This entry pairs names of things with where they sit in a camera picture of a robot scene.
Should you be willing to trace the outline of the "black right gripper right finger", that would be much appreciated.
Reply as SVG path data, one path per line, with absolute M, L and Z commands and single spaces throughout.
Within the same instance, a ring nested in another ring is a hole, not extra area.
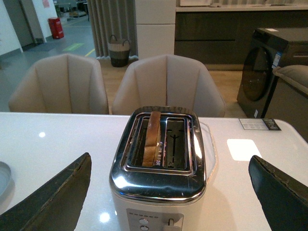
M 308 229 L 308 187 L 254 155 L 248 172 L 266 220 L 273 231 Z

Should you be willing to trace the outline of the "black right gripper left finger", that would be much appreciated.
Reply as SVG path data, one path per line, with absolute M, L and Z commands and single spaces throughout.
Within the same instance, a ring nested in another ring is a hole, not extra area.
M 84 153 L 26 199 L 0 216 L 2 231 L 73 231 L 91 176 L 91 156 Z

